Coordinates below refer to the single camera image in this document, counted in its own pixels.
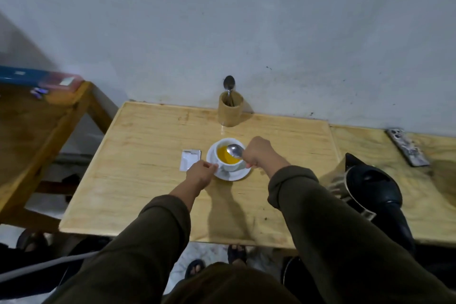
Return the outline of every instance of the kettle handle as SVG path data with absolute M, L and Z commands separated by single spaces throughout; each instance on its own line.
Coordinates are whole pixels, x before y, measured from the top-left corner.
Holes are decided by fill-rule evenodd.
M 397 202 L 383 204 L 372 222 L 409 253 L 415 254 L 415 241 L 412 232 Z

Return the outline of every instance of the hand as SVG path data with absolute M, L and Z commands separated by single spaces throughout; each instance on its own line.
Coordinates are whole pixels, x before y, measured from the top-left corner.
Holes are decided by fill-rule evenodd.
M 201 191 L 209 185 L 217 168 L 219 168 L 217 164 L 199 160 L 187 170 L 185 181 L 191 183 L 197 190 Z
M 276 152 L 271 146 L 271 142 L 260 136 L 256 136 L 242 152 L 242 158 L 247 163 L 246 167 L 249 169 L 253 166 L 262 167 L 262 160 L 267 159 L 271 154 L 275 153 Z

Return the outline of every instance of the saucer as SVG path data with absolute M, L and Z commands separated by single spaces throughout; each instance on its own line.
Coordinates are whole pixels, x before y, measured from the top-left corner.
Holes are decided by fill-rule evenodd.
M 206 155 L 206 161 L 210 163 L 217 163 L 217 159 L 215 157 L 215 146 L 217 143 L 214 143 L 211 145 L 211 147 L 208 150 L 208 153 Z M 250 169 L 245 168 L 245 162 L 239 165 L 239 169 L 232 171 L 232 172 L 227 172 L 223 169 L 218 168 L 217 171 L 215 172 L 215 176 L 217 178 L 220 178 L 222 180 L 228 180 L 228 181 L 234 181 L 234 180 L 239 180 L 244 178 L 249 172 Z

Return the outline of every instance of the right hand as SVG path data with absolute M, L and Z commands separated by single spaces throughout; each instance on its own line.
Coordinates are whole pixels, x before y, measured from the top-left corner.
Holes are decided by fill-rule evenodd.
M 262 160 L 267 159 L 274 152 L 271 142 L 256 136 L 252 138 L 247 148 L 242 152 L 242 158 L 247 163 L 246 168 L 248 169 L 253 166 L 262 167 Z

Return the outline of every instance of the black electric kettle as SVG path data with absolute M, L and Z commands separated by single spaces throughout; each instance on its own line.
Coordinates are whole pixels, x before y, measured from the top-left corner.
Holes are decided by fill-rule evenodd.
M 402 194 L 394 179 L 384 171 L 347 153 L 345 172 L 333 179 L 328 190 L 414 254 L 415 243 L 401 210 Z

